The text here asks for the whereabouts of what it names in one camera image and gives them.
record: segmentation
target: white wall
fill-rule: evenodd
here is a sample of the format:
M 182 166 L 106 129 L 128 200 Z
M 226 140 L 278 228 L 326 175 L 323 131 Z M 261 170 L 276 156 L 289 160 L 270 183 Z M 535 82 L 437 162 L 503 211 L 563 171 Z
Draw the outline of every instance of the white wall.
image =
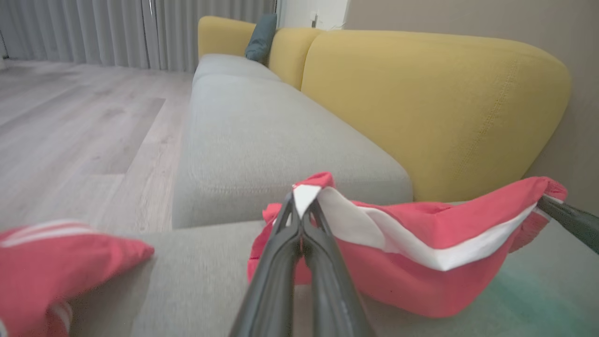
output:
M 279 0 L 281 27 L 311 27 L 311 14 L 318 13 L 316 27 L 342 29 L 350 0 Z

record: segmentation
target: gray curtain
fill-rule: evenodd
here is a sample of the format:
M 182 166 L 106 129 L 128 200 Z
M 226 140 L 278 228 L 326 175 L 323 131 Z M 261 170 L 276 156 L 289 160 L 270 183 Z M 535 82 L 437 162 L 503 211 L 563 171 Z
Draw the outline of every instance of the gray curtain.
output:
M 256 22 L 274 0 L 0 0 L 10 58 L 193 71 L 204 15 Z

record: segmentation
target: white stripe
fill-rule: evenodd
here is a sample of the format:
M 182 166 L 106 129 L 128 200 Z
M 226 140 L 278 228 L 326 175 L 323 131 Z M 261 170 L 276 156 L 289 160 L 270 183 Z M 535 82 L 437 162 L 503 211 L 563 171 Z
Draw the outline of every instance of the white stripe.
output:
M 51 239 L 54 237 L 64 237 L 64 236 L 73 236 L 79 234 L 99 234 L 98 231 L 93 230 L 91 228 L 81 228 L 81 227 L 68 227 L 68 228 L 60 228 L 56 230 L 43 231 L 41 233 L 31 234 L 25 237 L 18 237 L 16 239 L 6 239 L 0 242 L 0 246 L 7 248 L 16 245 L 22 245 L 23 243 Z
M 549 198 L 549 199 L 551 199 L 551 200 L 553 200 L 553 201 L 557 202 L 558 204 L 563 204 L 563 203 L 564 203 L 564 201 L 563 201 L 563 200 L 560 200 L 560 199 L 558 199 L 558 198 L 556 198 L 556 197 L 552 197 L 551 195 L 547 195 L 547 194 L 543 194 L 543 195 L 544 195 L 544 196 L 546 196 L 547 198 Z
M 299 185 L 294 188 L 295 209 L 300 219 L 321 190 L 322 187 L 315 185 Z
M 51 310 L 51 312 L 54 313 L 54 315 L 56 315 L 60 318 L 60 320 L 62 321 L 62 324 L 64 324 L 64 326 L 65 326 L 66 333 L 69 333 L 69 330 L 71 330 L 71 320 L 69 318 L 69 313 L 66 312 L 65 309 L 60 304 L 55 304 L 55 305 L 51 306 L 50 310 Z
M 39 223 L 36 225 L 27 226 L 21 230 L 17 230 L 16 232 L 7 236 L 6 239 L 15 239 L 17 237 L 23 237 L 33 231 L 50 229 L 52 227 L 66 225 L 66 224 L 86 225 L 85 223 L 81 222 L 80 220 L 74 220 L 74 219 L 60 219 L 60 220 L 42 222 L 42 223 Z
M 66 308 L 66 311 L 69 313 L 69 322 L 72 321 L 72 319 L 73 319 L 73 308 L 72 308 L 72 306 L 69 304 L 69 302 L 62 302 L 62 304 Z
M 356 207 L 336 189 L 323 189 L 318 201 L 337 238 L 384 252 L 402 254 L 423 266 L 442 271 L 493 254 L 536 206 L 536 203 L 528 206 L 515 218 L 493 226 L 472 239 L 450 248 L 434 249 L 387 213 L 370 207 Z
M 538 207 L 535 207 L 533 209 L 533 212 L 539 215 L 543 215 L 543 217 L 545 217 L 545 219 L 547 219 L 548 221 L 551 221 L 551 216 L 549 216 L 549 214 L 545 213 L 543 210 L 541 210 Z

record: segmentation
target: sofa armrest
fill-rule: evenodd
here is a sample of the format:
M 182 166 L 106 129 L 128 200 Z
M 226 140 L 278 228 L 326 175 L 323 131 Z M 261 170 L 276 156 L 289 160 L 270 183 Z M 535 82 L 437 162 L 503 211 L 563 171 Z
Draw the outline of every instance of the sofa armrest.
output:
M 204 16 L 198 23 L 198 57 L 205 54 L 244 56 L 254 23 Z

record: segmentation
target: dark green throw pillow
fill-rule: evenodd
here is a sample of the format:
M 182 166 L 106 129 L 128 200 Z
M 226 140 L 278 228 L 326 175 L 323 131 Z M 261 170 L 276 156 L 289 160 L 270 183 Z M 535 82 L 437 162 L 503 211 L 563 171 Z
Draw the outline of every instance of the dark green throw pillow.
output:
M 256 28 L 254 28 L 250 44 L 247 45 L 246 58 L 256 62 L 263 62 L 270 52 L 270 46 L 273 44 L 276 30 L 277 15 L 263 15 Z

